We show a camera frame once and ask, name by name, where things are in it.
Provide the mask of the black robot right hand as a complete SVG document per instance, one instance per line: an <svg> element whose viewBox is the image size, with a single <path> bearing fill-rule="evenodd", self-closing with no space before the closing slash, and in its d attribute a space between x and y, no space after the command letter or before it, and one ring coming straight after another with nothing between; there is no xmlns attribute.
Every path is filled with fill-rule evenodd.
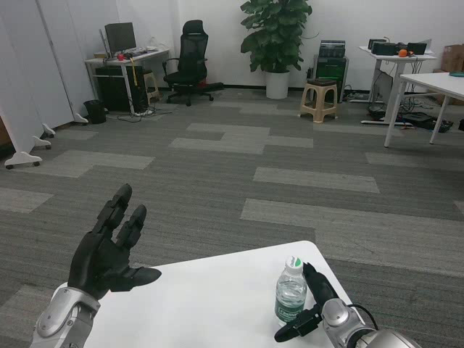
<svg viewBox="0 0 464 348"><path fill-rule="evenodd" d="M289 341L298 336L306 336L318 328L322 322L323 305L330 299L338 297L338 294L328 279L319 273L310 263L303 264L302 275L307 288L311 291L315 305L308 310L302 310L292 315L291 320L280 328L274 336L276 342Z"/></svg>

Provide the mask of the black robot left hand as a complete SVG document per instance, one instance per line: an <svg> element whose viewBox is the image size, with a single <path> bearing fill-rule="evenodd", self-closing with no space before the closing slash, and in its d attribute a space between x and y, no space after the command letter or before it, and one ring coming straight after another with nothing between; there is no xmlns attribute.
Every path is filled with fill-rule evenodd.
<svg viewBox="0 0 464 348"><path fill-rule="evenodd" d="M67 285L79 289L95 300L108 291L126 292L155 282L162 275L154 268L132 268L131 249L141 238L146 207L139 205L123 221L131 199L132 187L122 185L107 201L94 228L85 234L73 256Z"/></svg>

